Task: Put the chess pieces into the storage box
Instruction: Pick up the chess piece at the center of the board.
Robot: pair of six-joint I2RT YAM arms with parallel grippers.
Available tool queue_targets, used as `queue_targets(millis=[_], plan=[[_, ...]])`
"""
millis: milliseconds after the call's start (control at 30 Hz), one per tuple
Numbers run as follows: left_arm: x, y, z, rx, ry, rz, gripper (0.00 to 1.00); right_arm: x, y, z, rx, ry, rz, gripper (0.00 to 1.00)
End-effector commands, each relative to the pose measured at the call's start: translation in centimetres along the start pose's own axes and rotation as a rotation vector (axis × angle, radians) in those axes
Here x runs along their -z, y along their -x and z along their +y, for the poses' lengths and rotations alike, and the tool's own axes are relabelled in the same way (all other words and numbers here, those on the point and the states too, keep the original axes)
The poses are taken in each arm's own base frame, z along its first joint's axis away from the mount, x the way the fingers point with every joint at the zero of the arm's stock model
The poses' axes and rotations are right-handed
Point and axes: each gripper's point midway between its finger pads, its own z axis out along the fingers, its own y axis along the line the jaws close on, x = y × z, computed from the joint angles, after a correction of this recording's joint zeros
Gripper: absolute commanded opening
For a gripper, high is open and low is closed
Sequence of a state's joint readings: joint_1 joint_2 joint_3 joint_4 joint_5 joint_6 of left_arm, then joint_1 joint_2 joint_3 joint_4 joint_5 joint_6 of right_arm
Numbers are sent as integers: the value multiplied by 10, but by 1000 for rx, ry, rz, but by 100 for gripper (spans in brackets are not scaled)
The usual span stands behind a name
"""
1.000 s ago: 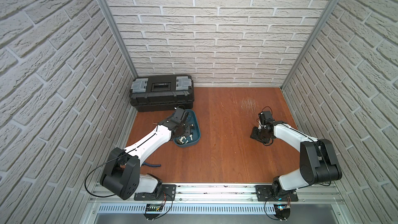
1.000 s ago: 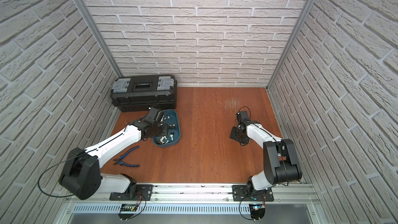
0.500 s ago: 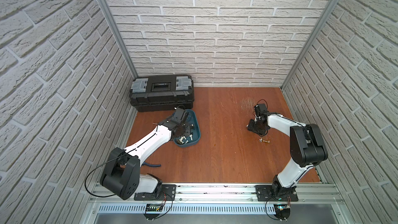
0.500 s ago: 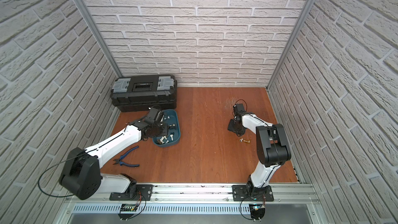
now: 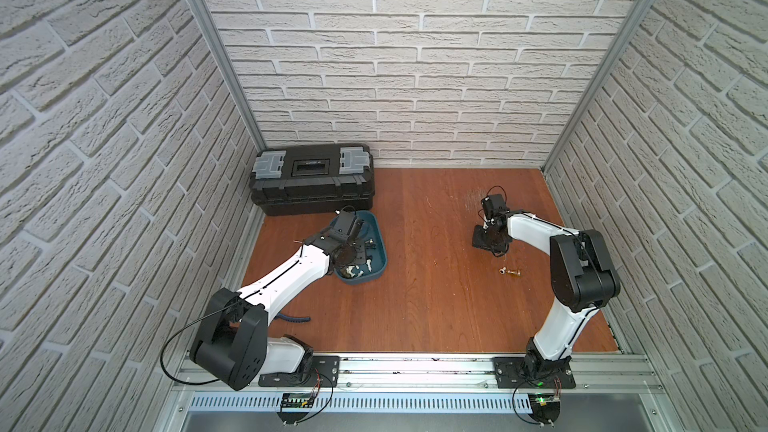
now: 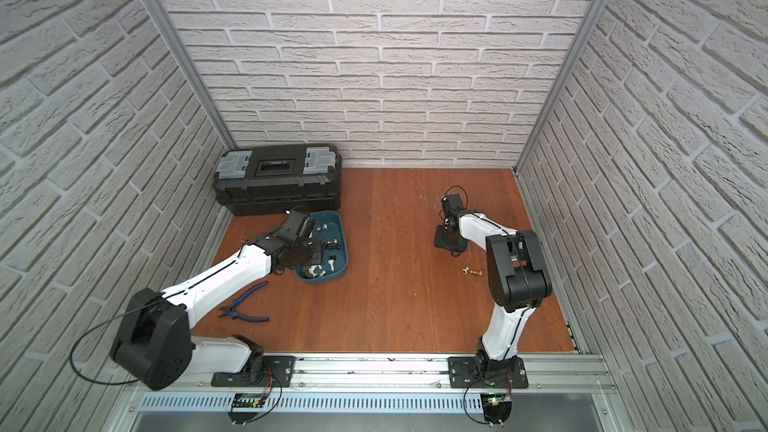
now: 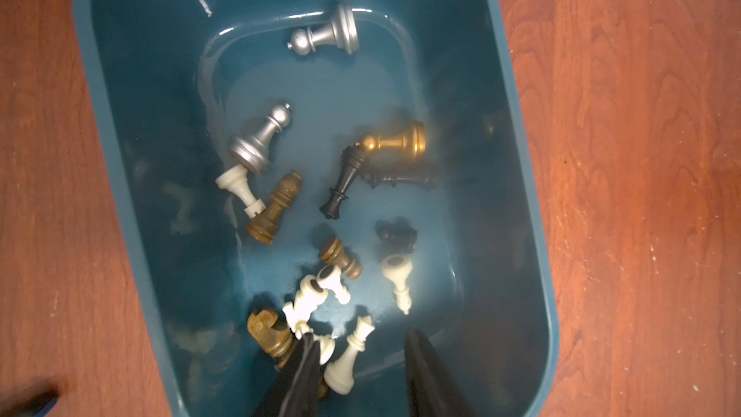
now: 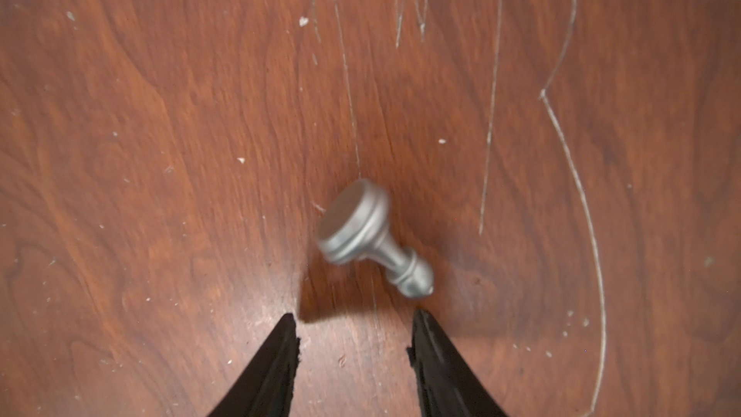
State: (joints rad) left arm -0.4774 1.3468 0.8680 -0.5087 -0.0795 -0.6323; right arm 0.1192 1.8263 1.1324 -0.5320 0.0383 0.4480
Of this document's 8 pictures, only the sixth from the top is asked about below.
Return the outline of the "teal plastic storage bin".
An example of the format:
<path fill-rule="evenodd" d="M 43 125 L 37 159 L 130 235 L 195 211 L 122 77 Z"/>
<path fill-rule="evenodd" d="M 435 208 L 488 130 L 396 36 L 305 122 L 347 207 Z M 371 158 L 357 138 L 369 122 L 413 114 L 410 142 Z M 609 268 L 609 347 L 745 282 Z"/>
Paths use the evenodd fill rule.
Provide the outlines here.
<path fill-rule="evenodd" d="M 349 253 L 340 215 L 335 211 L 321 211 L 311 213 L 310 217 L 315 221 L 313 231 L 310 234 L 311 239 L 322 241 L 323 244 L 325 242 L 338 241 L 342 244 L 342 247 L 336 250 L 326 250 L 324 248 L 323 262 L 320 265 L 295 269 L 295 275 L 302 281 L 311 285 L 319 285 L 342 278 L 345 275 L 349 264 Z M 329 230 L 322 231 L 320 228 L 322 224 L 328 224 Z M 335 272 L 331 272 L 329 268 L 329 258 L 335 258 Z M 326 275 L 314 279 L 309 278 L 307 270 L 312 267 L 324 268 L 326 270 Z"/>

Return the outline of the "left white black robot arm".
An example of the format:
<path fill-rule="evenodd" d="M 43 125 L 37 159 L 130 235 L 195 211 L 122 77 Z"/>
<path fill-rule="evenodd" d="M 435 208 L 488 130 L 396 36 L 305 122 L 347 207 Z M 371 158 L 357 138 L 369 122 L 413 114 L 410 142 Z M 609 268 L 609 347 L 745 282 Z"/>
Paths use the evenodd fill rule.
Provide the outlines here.
<path fill-rule="evenodd" d="M 196 337 L 192 330 L 215 307 L 275 271 L 318 265 L 323 246 L 315 219 L 292 210 L 278 227 L 246 241 L 233 255 L 162 291 L 145 288 L 129 300 L 109 351 L 112 362 L 149 389 L 162 390 L 185 375 L 214 374 L 228 385 L 265 379 L 263 351 L 240 336 Z"/>

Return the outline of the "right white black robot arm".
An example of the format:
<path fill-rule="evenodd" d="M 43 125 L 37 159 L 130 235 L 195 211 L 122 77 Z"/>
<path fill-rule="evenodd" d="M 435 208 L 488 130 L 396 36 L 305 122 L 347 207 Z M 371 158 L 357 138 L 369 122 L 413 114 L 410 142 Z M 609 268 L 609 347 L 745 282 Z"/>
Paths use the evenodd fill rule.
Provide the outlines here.
<path fill-rule="evenodd" d="M 541 244 L 532 230 L 504 227 L 465 207 L 458 194 L 441 200 L 443 221 L 434 245 L 459 256 L 473 243 L 486 252 L 487 281 L 495 307 L 479 339 L 472 371 L 482 379 L 512 371 L 529 318 L 552 294 Z"/>

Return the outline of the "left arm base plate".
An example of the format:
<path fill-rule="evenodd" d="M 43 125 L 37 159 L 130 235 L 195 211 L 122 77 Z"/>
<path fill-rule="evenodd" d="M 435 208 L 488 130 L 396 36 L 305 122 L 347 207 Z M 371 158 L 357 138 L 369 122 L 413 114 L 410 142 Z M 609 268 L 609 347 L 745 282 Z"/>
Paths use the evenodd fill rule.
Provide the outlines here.
<path fill-rule="evenodd" d="M 235 373 L 217 372 L 213 374 L 213 387 L 266 387 L 273 384 L 283 388 L 291 384 L 295 356 L 266 355 L 249 359 L 243 370 Z"/>

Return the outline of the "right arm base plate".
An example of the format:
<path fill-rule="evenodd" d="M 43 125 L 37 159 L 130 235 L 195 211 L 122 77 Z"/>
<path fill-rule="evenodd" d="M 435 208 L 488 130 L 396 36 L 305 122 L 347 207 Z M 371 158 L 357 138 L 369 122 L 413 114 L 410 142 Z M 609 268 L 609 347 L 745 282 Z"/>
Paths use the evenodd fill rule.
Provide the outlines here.
<path fill-rule="evenodd" d="M 527 371 L 521 357 L 494 361 L 475 356 L 450 356 L 447 358 L 450 386 L 455 389 L 467 387 L 490 387 L 513 390 L 527 389 Z"/>

